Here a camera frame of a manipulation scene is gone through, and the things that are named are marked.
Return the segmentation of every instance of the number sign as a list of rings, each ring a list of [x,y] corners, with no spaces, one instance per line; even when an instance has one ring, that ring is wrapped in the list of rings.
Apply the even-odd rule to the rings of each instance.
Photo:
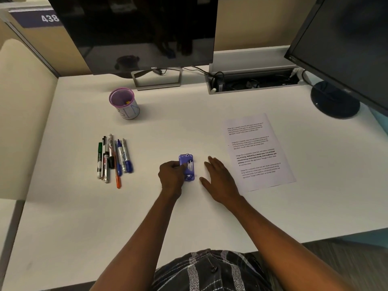
[[[10,10],[9,13],[25,29],[62,26],[57,14],[51,8],[16,9]]]

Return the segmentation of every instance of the green marker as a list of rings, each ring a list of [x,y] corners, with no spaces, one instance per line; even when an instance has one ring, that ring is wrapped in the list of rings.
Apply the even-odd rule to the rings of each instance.
[[[98,143],[97,178],[102,179],[102,142]]]

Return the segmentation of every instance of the hand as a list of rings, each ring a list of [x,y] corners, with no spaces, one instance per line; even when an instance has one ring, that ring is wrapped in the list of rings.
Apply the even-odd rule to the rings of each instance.
[[[159,167],[158,176],[162,183],[161,194],[179,198],[182,194],[183,182],[185,181],[184,171],[186,167],[186,164],[179,166],[179,161],[169,161]]]
[[[240,198],[240,193],[233,177],[223,163],[211,156],[208,159],[209,162],[205,162],[205,166],[209,171],[211,183],[202,177],[199,180],[214,200],[228,208]]]

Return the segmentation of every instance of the black monitor screen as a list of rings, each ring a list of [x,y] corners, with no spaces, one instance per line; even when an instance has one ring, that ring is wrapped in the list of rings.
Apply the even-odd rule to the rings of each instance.
[[[93,74],[213,61],[218,0],[49,0]]]
[[[318,0],[288,55],[388,112],[388,0]]]

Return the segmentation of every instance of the person's left arm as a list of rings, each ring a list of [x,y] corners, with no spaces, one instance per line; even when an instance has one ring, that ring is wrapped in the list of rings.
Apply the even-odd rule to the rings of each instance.
[[[100,275],[90,291],[147,291],[175,202],[182,192],[186,166],[170,161],[160,166],[162,192],[131,239]]]

